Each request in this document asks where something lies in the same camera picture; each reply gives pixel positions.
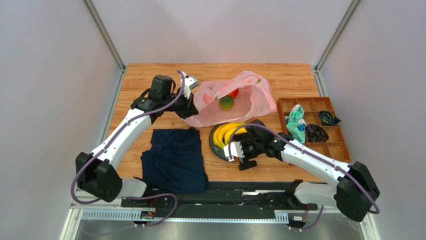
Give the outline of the yellow banana bunch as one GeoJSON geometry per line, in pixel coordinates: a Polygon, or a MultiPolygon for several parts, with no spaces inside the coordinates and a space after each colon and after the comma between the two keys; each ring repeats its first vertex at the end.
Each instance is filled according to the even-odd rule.
{"type": "Polygon", "coordinates": [[[213,132],[213,143],[218,148],[225,147],[231,139],[232,133],[240,126],[246,124],[245,122],[230,122],[220,125],[213,132]]]}

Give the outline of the green fake mango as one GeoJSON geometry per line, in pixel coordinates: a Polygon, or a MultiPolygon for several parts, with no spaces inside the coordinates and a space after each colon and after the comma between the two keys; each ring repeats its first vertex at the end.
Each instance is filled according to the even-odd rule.
{"type": "Polygon", "coordinates": [[[234,106],[234,99],[230,96],[224,96],[219,100],[219,106],[222,110],[231,110],[234,106]]]}

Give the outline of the pink plastic bag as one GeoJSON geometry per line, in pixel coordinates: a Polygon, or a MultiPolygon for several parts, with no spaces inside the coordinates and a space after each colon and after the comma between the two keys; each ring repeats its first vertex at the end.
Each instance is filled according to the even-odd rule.
{"type": "Polygon", "coordinates": [[[195,128],[226,122],[244,122],[277,111],[269,82],[244,70],[232,80],[202,81],[193,103],[198,114],[183,121],[195,128]]]}

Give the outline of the red yellow fake apple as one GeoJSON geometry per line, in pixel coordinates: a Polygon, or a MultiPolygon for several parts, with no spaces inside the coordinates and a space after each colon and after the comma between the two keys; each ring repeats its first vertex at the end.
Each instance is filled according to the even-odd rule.
{"type": "Polygon", "coordinates": [[[238,94],[239,94],[239,89],[237,88],[237,89],[233,90],[232,92],[230,92],[228,94],[228,96],[234,99],[238,96],[238,94]]]}

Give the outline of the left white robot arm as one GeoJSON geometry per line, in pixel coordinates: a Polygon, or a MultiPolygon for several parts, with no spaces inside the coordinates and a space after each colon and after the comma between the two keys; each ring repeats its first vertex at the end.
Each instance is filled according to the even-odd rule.
{"type": "Polygon", "coordinates": [[[107,203],[117,198],[141,198],[147,184],[141,179],[121,178],[117,168],[125,153],[164,112],[174,112],[181,119],[197,115],[193,89],[199,81],[179,71],[179,84],[171,77],[156,75],[146,89],[130,106],[116,129],[90,153],[81,152],[75,160],[76,176],[71,184],[71,196],[79,204],[85,201],[76,196],[76,189],[95,197],[88,204],[100,200],[107,203]]]}

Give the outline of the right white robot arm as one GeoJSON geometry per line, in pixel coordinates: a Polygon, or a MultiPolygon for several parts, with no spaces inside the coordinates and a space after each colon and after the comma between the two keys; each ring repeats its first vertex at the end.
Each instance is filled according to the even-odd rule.
{"type": "Polygon", "coordinates": [[[332,159],[289,134],[274,132],[258,119],[243,127],[247,132],[236,134],[234,131],[229,144],[223,148],[226,157],[238,161],[241,169],[250,167],[251,157],[266,154],[323,180],[323,183],[298,183],[290,193],[300,203],[337,208],[356,222],[362,222],[367,214],[380,214],[376,201],[381,193],[365,164],[332,159]]]}

